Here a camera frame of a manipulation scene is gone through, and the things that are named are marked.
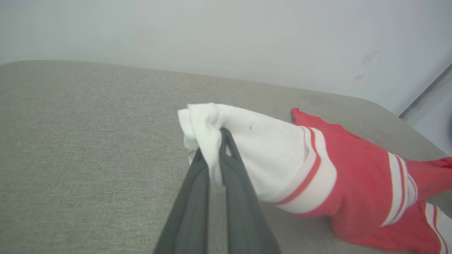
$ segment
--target fabric texture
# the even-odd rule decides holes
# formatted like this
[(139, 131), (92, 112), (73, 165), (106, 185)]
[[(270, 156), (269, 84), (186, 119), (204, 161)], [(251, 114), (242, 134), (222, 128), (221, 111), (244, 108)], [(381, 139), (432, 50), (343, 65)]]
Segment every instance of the fabric texture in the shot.
[(452, 219), (424, 200), (452, 189), (452, 158), (405, 162), (340, 125), (297, 108), (292, 114), (296, 125), (323, 132), (338, 171), (328, 199), (316, 211), (300, 216), (328, 215), (339, 238), (360, 245), (449, 253)]
[[(150, 253), (187, 172), (177, 110), (218, 102), (337, 123), (408, 160), (445, 155), (384, 108), (303, 89), (68, 61), (0, 66), (0, 253)], [(429, 200), (448, 215), (451, 193)], [(337, 239), (325, 217), (262, 204), (283, 253), (387, 253)], [(224, 193), (209, 253), (227, 253)]]
[(218, 152), (225, 127), (260, 200), (303, 217), (328, 215), (335, 234), (356, 244), (448, 253), (452, 220), (424, 198), (452, 189), (452, 158), (408, 164), (338, 124), (297, 108), (292, 114), (298, 127), (209, 103), (188, 105), (179, 111), (179, 121), (189, 154), (201, 149), (214, 184), (221, 185), (216, 176), (221, 176)]

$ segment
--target gray fabric surface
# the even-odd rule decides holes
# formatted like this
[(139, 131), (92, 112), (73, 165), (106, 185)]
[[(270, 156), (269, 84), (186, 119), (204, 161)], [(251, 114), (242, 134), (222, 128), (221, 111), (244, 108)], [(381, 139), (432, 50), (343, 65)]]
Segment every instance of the gray fabric surface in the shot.
[[(299, 107), (407, 159), (444, 156), (362, 99), (97, 63), (10, 63), (0, 66), (0, 253), (152, 252), (188, 169), (176, 111), (205, 102), (288, 122)], [(436, 202), (451, 211), (446, 196)], [(213, 194), (210, 253), (226, 253), (224, 205)], [(326, 218), (263, 208), (283, 253), (382, 253), (336, 239)]]

